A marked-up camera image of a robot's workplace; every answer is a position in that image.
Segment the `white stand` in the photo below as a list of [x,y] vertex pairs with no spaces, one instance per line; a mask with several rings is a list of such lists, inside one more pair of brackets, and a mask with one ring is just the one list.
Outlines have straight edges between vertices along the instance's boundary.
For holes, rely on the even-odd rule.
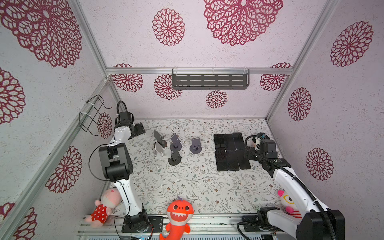
[[155,142],[155,157],[156,158],[163,158],[166,156],[165,148],[162,147],[162,145],[159,142]]

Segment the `black phone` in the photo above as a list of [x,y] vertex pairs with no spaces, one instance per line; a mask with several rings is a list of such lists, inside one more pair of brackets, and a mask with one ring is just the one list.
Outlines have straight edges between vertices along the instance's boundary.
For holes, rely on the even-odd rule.
[[251,169],[251,165],[246,151],[244,149],[237,149],[236,154],[240,170]]
[[244,150],[245,149],[245,141],[243,139],[242,133],[233,133],[233,139],[235,143],[235,148]]
[[223,150],[215,151],[215,158],[218,172],[228,171],[228,162],[226,152]]
[[226,144],[224,141],[224,135],[223,134],[214,134],[214,143],[215,143],[215,150],[225,150]]

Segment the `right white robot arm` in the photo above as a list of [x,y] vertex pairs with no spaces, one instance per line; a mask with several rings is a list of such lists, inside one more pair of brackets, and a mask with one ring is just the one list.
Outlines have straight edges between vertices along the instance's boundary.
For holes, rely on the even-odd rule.
[[288,193],[302,218],[298,219],[277,207],[261,208],[258,220],[261,228],[274,228],[285,232],[296,240],[344,240],[346,220],[338,210],[331,210],[320,201],[297,177],[291,165],[284,159],[268,159],[250,148],[246,151],[263,165]]

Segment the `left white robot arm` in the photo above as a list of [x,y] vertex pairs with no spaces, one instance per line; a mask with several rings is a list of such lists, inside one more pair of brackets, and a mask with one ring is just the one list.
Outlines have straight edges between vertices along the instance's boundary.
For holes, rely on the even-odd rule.
[[106,146],[99,148],[104,177],[117,188],[126,209],[123,233],[144,232],[150,225],[147,211],[130,177],[133,173],[133,163],[126,147],[129,139],[144,133],[145,129],[141,123],[135,126],[118,127],[115,129],[112,140]]

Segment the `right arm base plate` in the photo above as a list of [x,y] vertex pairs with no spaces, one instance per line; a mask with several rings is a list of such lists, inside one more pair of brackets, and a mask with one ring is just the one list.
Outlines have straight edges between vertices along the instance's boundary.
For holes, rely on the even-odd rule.
[[263,221],[259,220],[259,217],[257,215],[242,216],[242,223],[245,232],[281,231],[281,229],[266,224]]

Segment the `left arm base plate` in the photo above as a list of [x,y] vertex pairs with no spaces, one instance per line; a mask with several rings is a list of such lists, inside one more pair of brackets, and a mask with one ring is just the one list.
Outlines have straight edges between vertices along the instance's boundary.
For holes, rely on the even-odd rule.
[[125,217],[122,233],[161,233],[163,231],[164,217],[162,216],[149,216],[140,217],[128,216]]

